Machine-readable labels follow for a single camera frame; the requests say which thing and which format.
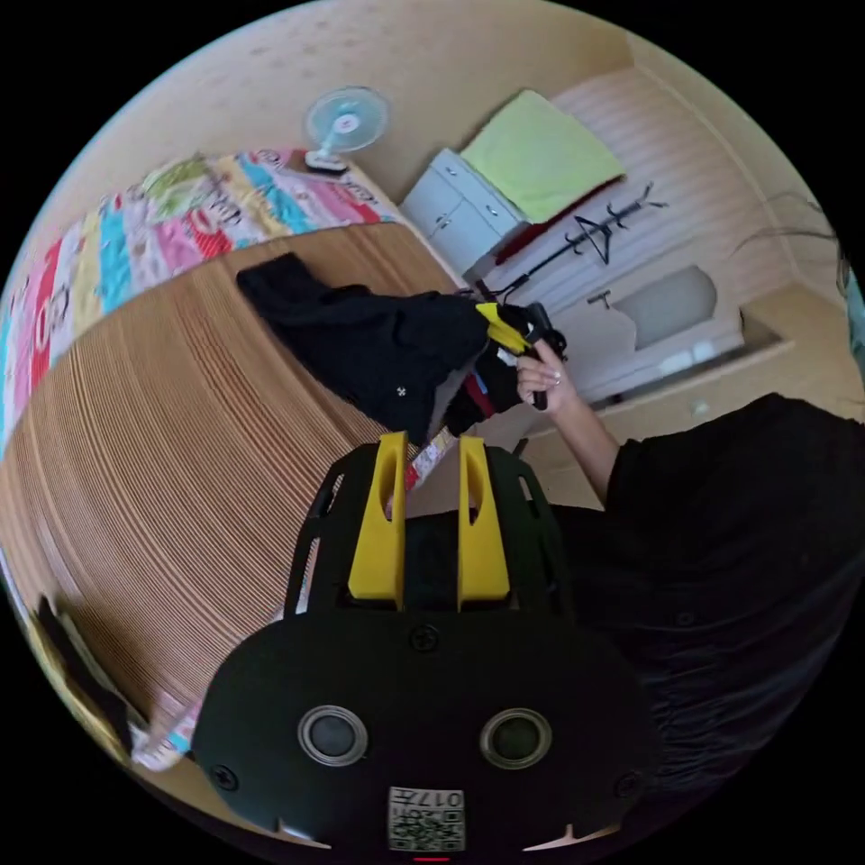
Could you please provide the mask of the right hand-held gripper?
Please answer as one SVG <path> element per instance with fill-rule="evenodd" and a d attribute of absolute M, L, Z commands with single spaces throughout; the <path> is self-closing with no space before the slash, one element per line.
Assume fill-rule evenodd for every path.
<path fill-rule="evenodd" d="M 461 436 L 471 428 L 521 403 L 517 361 L 538 341 L 545 341 L 564 362 L 567 341 L 540 303 L 475 304 L 487 321 L 487 346 L 478 355 L 448 405 L 448 432 Z"/>

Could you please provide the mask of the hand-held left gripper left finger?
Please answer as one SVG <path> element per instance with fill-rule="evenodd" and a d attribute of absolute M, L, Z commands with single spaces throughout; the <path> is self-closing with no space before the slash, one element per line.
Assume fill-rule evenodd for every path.
<path fill-rule="evenodd" d="M 348 579 L 356 601 L 404 601 L 406 452 L 405 432 L 379 439 Z"/>

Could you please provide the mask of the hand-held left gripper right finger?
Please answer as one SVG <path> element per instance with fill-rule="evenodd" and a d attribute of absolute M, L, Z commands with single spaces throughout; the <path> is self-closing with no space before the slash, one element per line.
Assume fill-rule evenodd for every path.
<path fill-rule="evenodd" d="M 510 592 L 505 548 L 482 439 L 459 442 L 458 601 L 498 603 Z"/>

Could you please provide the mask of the person's right hand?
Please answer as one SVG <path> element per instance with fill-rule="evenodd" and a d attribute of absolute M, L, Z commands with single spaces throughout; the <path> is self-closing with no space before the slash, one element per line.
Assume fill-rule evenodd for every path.
<path fill-rule="evenodd" d="M 554 423 L 573 419 L 588 409 L 555 351 L 545 341 L 538 341 L 532 352 L 525 353 L 517 361 L 519 397 Z"/>

